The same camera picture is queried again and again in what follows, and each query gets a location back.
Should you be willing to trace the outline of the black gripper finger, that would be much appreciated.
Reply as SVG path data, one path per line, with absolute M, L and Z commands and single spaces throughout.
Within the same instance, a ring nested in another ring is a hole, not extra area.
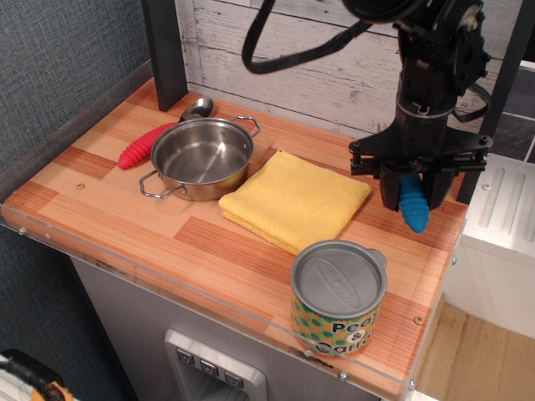
M 430 211 L 443 203 L 455 177 L 456 171 L 452 168 L 429 170 L 423 174 L 423 190 Z
M 382 168 L 380 170 L 380 194 L 383 206 L 391 211 L 398 211 L 402 174 Z

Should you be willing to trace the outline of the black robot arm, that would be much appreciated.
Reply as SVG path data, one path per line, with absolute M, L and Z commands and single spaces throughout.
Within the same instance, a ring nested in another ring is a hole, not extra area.
M 430 209 L 441 205 L 461 172 L 482 171 L 492 145 L 487 135 L 454 129 L 485 115 L 489 93 L 480 1 L 347 1 L 362 22 L 398 30 L 402 70 L 395 118 L 378 134 L 353 142 L 351 171 L 380 182 L 384 207 L 400 208 L 402 179 L 418 174 Z

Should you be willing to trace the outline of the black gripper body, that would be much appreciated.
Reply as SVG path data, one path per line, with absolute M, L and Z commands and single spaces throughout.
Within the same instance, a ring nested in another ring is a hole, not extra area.
M 438 110 L 398 104 L 387 129 L 349 145 L 351 173 L 378 177 L 382 172 L 483 170 L 492 138 L 450 127 L 451 116 L 456 116 L 453 107 Z

